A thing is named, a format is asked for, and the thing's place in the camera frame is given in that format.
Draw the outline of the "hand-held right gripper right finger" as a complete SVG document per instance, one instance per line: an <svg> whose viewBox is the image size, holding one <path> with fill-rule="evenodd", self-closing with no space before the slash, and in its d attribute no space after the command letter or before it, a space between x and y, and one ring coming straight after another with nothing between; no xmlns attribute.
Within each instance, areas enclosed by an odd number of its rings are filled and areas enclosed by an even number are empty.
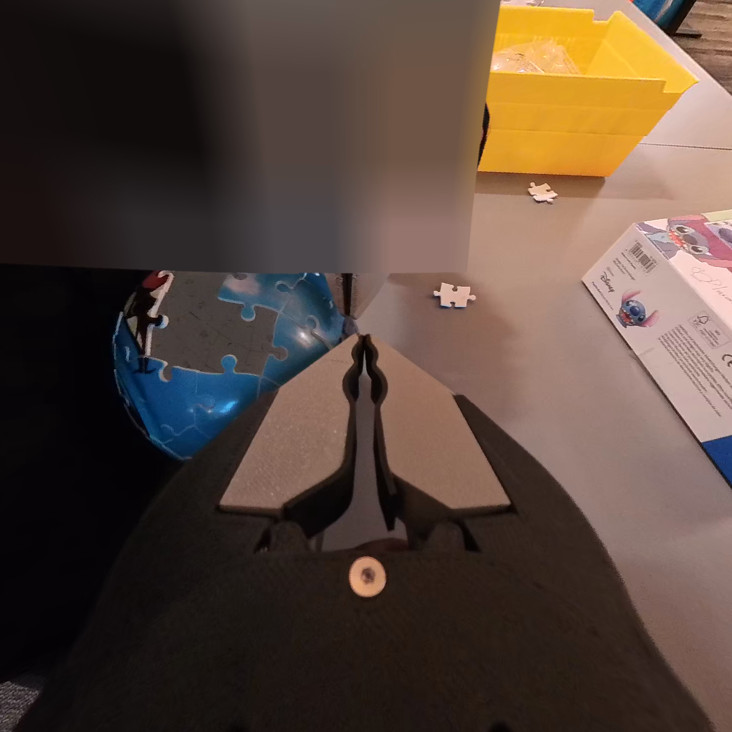
<svg viewBox="0 0 732 732"><path fill-rule="evenodd" d="M374 405L373 452L385 524L426 538L444 522L511 507L457 395L372 335L364 364Z"/></svg>

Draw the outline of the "clear plastic bag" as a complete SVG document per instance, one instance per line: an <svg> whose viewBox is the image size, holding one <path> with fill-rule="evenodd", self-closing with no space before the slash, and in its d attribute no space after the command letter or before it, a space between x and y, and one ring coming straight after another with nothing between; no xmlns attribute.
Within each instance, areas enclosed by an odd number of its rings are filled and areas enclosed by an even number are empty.
<svg viewBox="0 0 732 732"><path fill-rule="evenodd" d="M568 37L499 33L493 45L491 73L582 75L570 53Z"/></svg>

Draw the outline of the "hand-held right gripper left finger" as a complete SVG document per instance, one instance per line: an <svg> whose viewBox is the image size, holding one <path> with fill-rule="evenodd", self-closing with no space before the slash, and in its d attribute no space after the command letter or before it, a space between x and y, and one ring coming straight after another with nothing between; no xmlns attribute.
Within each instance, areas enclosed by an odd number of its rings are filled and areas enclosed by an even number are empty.
<svg viewBox="0 0 732 732"><path fill-rule="evenodd" d="M220 510L322 533L349 507L363 344L354 334L280 387L219 502Z"/></svg>

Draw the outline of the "cartoon puzzle box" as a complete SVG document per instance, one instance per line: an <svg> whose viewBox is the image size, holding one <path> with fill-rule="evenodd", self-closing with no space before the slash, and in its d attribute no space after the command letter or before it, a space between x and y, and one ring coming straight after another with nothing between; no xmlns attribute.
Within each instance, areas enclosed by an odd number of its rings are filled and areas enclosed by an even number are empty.
<svg viewBox="0 0 732 732"><path fill-rule="evenodd" d="M731 482L731 211L632 224L582 279Z"/></svg>

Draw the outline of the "blue puzzle ball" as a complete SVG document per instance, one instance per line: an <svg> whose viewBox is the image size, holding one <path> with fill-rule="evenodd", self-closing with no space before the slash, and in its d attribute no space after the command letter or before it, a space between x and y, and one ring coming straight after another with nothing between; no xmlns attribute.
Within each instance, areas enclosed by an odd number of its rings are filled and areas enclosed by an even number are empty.
<svg viewBox="0 0 732 732"><path fill-rule="evenodd" d="M116 386L151 444L186 461L344 332L324 273L151 271L116 322Z"/></svg>

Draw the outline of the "yellow plastic bin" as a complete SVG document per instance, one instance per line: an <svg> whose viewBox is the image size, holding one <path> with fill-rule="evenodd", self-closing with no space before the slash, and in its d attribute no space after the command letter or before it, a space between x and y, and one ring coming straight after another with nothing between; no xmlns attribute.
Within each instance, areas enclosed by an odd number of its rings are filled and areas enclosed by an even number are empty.
<svg viewBox="0 0 732 732"><path fill-rule="evenodd" d="M494 52L554 41L578 70L490 72L479 171L608 177L698 83L621 11L505 5Z"/></svg>

